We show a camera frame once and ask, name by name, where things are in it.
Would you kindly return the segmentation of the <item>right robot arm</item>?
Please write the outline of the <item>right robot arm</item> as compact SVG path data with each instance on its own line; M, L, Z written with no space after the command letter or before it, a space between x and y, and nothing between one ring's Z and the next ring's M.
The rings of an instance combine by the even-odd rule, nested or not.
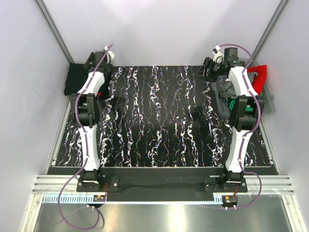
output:
M246 186L244 160L247 146L259 127L265 99L254 90L248 77L248 65L238 58L238 46L226 44L225 47L224 52L221 52L221 46L215 46L212 50L214 57L206 57L198 73L210 82L227 75L236 93L236 101L229 116L233 131L232 144L218 182L218 186L228 192Z

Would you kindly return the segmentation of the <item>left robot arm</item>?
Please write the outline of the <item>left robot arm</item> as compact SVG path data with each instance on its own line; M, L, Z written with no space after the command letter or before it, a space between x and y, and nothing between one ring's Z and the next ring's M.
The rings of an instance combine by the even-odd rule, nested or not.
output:
M77 172L78 191L106 191L108 184L104 181L97 148L97 128L100 113L97 96L100 88L108 82L104 73L110 68L114 58L113 52L106 46L102 51L91 53L85 68L87 79L77 93L70 94L71 112L74 115L82 142L83 164Z

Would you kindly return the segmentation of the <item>black t-shirt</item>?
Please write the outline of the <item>black t-shirt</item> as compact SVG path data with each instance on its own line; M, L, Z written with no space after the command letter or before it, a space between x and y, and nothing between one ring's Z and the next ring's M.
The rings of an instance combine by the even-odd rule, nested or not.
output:
M69 66L69 71L67 74L67 79L65 82L64 95L69 96L72 93L77 93L85 84L89 71L83 68L83 64L71 63ZM107 91L108 81L110 78L111 70L109 68L103 71L105 77L105 83L100 87L99 92L103 94Z

